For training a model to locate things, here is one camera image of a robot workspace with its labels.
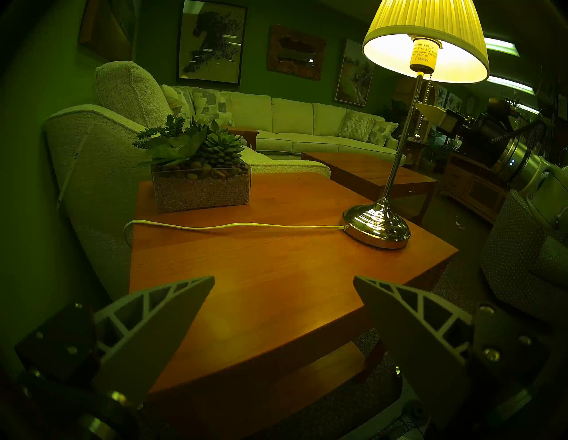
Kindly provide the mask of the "white lattice left gripper left finger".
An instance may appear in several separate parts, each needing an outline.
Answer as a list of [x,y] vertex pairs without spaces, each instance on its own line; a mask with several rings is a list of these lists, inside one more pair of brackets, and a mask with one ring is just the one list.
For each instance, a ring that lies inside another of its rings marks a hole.
[[140,404],[215,285],[213,276],[123,296],[94,312],[68,304],[15,346],[26,370],[64,386],[118,392]]

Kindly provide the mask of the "white lattice left gripper right finger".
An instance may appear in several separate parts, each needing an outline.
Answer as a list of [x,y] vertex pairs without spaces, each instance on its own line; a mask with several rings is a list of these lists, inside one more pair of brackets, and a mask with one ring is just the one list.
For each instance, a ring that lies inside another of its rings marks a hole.
[[518,314],[489,301],[470,314],[432,292],[363,276],[354,288],[437,428],[496,428],[533,400],[550,348]]

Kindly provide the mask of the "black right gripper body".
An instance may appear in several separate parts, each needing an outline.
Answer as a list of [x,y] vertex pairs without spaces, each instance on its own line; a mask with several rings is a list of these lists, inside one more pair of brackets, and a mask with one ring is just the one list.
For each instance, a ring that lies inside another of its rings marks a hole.
[[501,150],[501,111],[488,108],[476,119],[445,109],[444,135],[450,139],[460,137],[479,149]]

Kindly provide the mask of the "finger of the white lattice right gripper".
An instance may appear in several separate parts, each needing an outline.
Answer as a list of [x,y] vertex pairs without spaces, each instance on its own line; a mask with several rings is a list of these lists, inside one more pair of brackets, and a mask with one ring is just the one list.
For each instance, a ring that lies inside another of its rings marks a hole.
[[431,124],[445,128],[446,108],[431,106],[429,104],[417,102],[415,104],[415,109],[417,109],[424,116],[424,118],[427,119]]

